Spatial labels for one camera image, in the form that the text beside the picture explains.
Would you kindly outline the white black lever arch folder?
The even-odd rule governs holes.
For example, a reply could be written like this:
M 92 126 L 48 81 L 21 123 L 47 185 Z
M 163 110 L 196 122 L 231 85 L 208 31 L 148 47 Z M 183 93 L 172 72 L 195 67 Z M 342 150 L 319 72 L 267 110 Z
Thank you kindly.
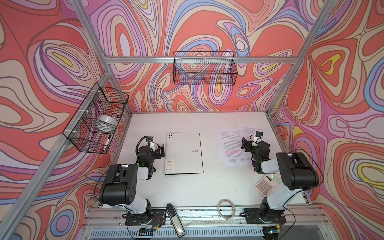
M 167 133 L 165 175 L 202 174 L 203 155 L 199 133 Z

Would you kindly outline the printed paper sheet top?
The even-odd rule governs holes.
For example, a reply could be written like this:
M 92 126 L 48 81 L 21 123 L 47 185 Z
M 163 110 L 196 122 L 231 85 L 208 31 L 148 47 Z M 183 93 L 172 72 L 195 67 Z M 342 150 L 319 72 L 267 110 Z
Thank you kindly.
M 246 135 L 245 129 L 230 128 L 224 129 L 219 133 L 219 153 L 218 158 L 223 164 L 228 167 L 251 166 L 251 153 L 245 152 L 241 148 L 243 138 L 246 141 L 249 135 Z

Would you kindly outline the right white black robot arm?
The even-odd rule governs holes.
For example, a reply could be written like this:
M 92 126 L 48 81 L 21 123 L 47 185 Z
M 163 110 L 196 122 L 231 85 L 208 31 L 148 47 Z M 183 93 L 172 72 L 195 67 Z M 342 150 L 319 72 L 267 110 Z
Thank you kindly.
M 257 174 L 279 173 L 281 176 L 282 183 L 260 205 L 261 218 L 281 216 L 286 210 L 286 204 L 296 194 L 319 185 L 319 175 L 303 153 L 276 153 L 276 157 L 270 159 L 270 144 L 264 141 L 248 141 L 246 138 L 242 138 L 241 149 L 251 153 L 252 166 Z

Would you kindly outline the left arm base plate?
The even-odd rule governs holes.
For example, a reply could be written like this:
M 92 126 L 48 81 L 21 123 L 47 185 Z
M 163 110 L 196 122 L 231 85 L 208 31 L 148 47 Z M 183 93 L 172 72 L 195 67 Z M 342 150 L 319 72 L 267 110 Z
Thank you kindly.
M 167 212 L 165 209 L 153 209 L 144 214 L 126 212 L 122 215 L 126 226 L 161 227 L 166 223 Z

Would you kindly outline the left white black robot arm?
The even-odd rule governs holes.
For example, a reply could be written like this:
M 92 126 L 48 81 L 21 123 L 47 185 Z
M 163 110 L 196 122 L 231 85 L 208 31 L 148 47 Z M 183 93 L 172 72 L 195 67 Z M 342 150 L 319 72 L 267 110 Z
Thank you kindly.
M 136 149 L 137 161 L 128 165 L 112 165 L 107 171 L 99 193 L 101 204 L 121 206 L 129 214 L 140 218 L 153 216 L 150 201 L 138 195 L 138 181 L 150 180 L 156 171 L 154 161 L 165 157 L 164 146 L 154 150 L 150 146 Z

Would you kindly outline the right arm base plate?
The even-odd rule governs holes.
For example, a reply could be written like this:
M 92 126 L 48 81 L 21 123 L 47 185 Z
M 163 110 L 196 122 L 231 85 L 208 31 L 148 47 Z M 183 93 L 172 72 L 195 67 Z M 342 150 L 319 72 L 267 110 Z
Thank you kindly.
M 287 222 L 284 211 L 245 208 L 240 216 L 246 219 L 247 224 L 284 225 Z

